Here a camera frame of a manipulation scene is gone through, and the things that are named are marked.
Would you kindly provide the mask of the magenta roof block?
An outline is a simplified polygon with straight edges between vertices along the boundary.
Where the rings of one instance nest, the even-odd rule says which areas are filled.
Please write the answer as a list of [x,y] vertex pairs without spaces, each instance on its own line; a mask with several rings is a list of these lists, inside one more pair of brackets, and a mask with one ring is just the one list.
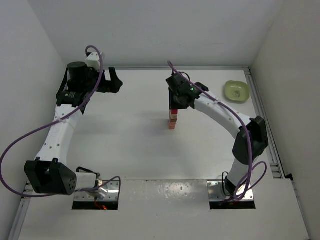
[[178,114],[178,110],[177,109],[171,109],[170,110],[170,114],[171,115],[177,115]]

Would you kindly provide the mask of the natural wood cube block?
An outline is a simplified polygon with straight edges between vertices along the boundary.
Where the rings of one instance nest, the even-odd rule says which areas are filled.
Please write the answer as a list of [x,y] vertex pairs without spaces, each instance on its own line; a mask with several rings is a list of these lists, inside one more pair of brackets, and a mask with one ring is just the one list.
[[170,114],[169,115],[169,120],[170,121],[177,121],[178,115],[177,114]]

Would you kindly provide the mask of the orange cube block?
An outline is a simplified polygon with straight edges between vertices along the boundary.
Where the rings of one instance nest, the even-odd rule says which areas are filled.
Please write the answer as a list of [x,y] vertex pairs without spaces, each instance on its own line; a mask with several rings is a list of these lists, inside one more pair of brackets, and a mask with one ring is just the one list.
[[174,130],[175,127],[176,127],[176,123],[175,123],[175,122],[170,122],[170,123],[169,123],[169,129],[170,129],[170,130]]

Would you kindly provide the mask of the green plastic bowl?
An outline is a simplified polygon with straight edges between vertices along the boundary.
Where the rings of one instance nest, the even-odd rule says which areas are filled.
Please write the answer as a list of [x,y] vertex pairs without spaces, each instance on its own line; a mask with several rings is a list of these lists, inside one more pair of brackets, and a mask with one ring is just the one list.
[[245,103],[250,98],[250,88],[242,81],[227,81],[223,88],[227,100],[236,103]]

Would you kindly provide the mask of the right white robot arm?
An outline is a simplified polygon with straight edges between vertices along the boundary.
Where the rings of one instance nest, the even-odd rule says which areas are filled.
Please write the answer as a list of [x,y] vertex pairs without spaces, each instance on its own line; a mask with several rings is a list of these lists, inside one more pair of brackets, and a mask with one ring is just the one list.
[[180,73],[172,74],[166,82],[170,108],[192,108],[201,112],[234,138],[234,162],[224,180],[224,188],[230,196],[237,199],[236,191],[242,184],[249,184],[254,161],[269,145],[265,120],[260,116],[252,118],[237,112],[218,100],[207,86],[200,82],[192,84]]

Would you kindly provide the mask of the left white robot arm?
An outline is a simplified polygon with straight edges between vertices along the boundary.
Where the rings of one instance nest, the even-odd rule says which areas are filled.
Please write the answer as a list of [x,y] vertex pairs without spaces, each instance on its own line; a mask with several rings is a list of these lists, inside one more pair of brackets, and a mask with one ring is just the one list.
[[35,159],[24,165],[26,176],[37,194],[70,196],[77,191],[98,189],[100,174],[82,167],[71,170],[67,166],[67,155],[76,126],[85,113],[86,107],[81,104],[94,87],[99,93],[116,94],[123,85],[114,67],[109,67],[108,71],[110,79],[106,80],[104,73],[85,62],[67,65],[56,94],[53,126]]

